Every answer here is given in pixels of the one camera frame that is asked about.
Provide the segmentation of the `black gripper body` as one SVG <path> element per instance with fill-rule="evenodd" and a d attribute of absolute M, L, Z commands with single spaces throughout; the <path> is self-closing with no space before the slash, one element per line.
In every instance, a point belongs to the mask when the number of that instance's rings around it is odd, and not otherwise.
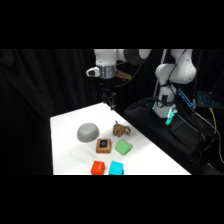
<path fill-rule="evenodd" d="M 100 94 L 102 97 L 113 97 L 115 93 L 115 80 L 111 79 L 101 79 L 100 80 Z"/>

